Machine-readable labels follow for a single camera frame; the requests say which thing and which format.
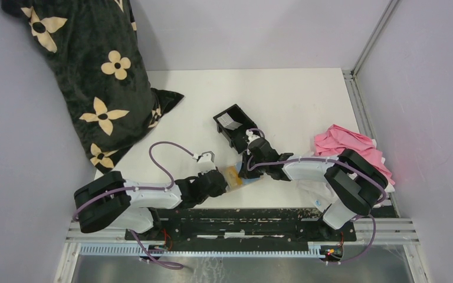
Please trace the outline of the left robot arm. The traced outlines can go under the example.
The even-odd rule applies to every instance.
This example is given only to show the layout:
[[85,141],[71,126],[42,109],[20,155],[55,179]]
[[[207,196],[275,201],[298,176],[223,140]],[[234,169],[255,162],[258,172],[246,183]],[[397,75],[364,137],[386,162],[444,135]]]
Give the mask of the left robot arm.
[[73,219],[82,233],[114,227],[133,230],[153,240],[162,232],[157,210],[194,208],[207,198],[223,195],[227,186],[218,170],[169,184],[133,182],[113,171],[74,192]]

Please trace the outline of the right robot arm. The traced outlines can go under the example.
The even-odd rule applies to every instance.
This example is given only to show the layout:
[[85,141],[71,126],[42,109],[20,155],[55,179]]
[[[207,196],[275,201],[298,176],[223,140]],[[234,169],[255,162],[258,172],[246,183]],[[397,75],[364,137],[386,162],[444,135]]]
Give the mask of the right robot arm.
[[387,178],[358,152],[345,149],[337,156],[303,157],[279,154],[263,137],[249,137],[241,174],[247,178],[266,174],[286,182],[311,180],[330,186],[337,200],[325,208],[317,233],[331,241],[357,216],[368,216],[374,205],[387,198]]

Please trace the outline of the black plastic tray box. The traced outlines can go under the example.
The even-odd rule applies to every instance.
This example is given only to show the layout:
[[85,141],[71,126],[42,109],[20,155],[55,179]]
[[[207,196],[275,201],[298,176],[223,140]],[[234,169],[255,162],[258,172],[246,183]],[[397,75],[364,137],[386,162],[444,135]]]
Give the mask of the black plastic tray box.
[[246,151],[248,146],[246,131],[257,128],[257,125],[245,114],[239,105],[230,106],[213,116],[213,120],[216,123],[218,133],[227,139],[231,148],[238,154]]

